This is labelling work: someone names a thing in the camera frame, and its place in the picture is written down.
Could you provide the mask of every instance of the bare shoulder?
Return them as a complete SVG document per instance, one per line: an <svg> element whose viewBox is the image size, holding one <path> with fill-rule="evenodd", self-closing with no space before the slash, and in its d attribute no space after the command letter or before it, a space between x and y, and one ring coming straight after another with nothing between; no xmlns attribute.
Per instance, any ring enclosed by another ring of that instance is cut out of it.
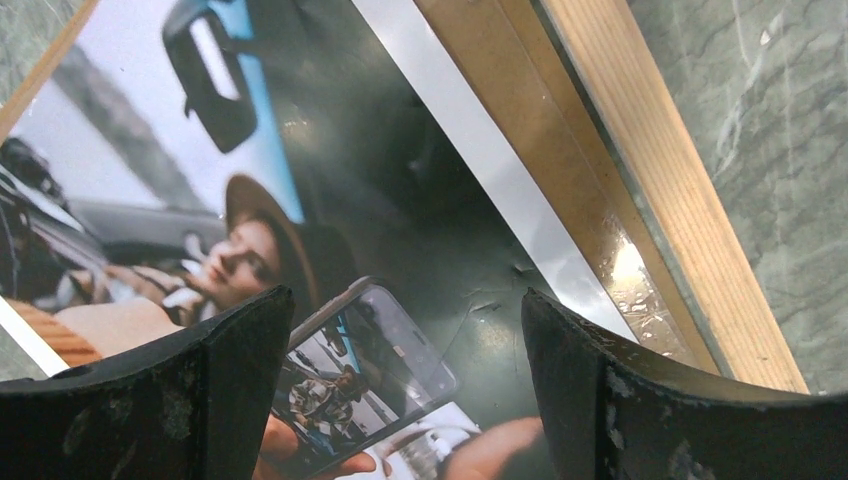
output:
<svg viewBox="0 0 848 480"><path fill-rule="evenodd" d="M161 307L143 298L67 308L56 314L56 320L88 340L104 357L180 330Z"/></svg>

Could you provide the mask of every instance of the photograph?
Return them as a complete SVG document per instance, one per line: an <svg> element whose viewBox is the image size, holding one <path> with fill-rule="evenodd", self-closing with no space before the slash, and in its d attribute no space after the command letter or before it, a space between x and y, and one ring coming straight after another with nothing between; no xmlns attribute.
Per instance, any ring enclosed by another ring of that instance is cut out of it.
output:
<svg viewBox="0 0 848 480"><path fill-rule="evenodd" d="M554 478L520 302L588 266L415 4L378 3L100 0L0 143L0 295L78 365L280 284L297 332L378 277L290 344L254 480L377 475L448 401L466 433L408 438L396 475Z"/></svg>

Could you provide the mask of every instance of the brown hat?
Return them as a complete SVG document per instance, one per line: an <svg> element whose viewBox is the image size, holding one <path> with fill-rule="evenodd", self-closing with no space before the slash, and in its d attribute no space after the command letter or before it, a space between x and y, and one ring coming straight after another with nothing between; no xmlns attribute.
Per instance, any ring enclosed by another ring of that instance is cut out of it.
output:
<svg viewBox="0 0 848 480"><path fill-rule="evenodd" d="M270 224L277 242L282 283L294 293L295 324L356 279L353 254L336 230L295 224L256 180L242 174L230 178L226 209L228 230L244 218L257 216Z"/></svg>
<svg viewBox="0 0 848 480"><path fill-rule="evenodd" d="M368 378L354 370L350 365L345 365L342 369L342 375L345 374L350 375L353 379L353 392L345 392L345 394L348 394L354 402L360 401L362 399L362 394L371 388L368 385Z"/></svg>

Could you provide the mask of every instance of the hand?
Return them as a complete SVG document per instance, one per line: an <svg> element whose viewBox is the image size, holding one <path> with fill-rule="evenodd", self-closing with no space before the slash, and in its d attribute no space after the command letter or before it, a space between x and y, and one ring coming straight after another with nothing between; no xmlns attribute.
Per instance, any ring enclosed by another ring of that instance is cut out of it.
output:
<svg viewBox="0 0 848 480"><path fill-rule="evenodd" d="M253 480L287 480L285 474L263 459L263 456L283 461L297 452L298 439L288 425L268 416L265 434L262 436L260 457L253 470ZM377 468L374 459L367 453L358 453L329 472L322 473L311 480L333 480L355 473L373 472Z"/></svg>
<svg viewBox="0 0 848 480"><path fill-rule="evenodd" d="M443 480L497 480L507 462L542 435L542 420L522 418L484 432L451 457Z"/></svg>

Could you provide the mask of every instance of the white border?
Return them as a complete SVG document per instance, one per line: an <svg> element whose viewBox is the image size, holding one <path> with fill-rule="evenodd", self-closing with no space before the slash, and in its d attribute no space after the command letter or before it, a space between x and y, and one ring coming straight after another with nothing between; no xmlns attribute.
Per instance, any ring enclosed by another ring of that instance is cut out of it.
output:
<svg viewBox="0 0 848 480"><path fill-rule="evenodd" d="M67 370L68 364L53 351L43 338L18 315L11 305L0 298L0 327L20 345L21 349L48 377Z"/></svg>
<svg viewBox="0 0 848 480"><path fill-rule="evenodd" d="M577 244L413 0L352 0L442 126L554 294L637 341Z"/></svg>

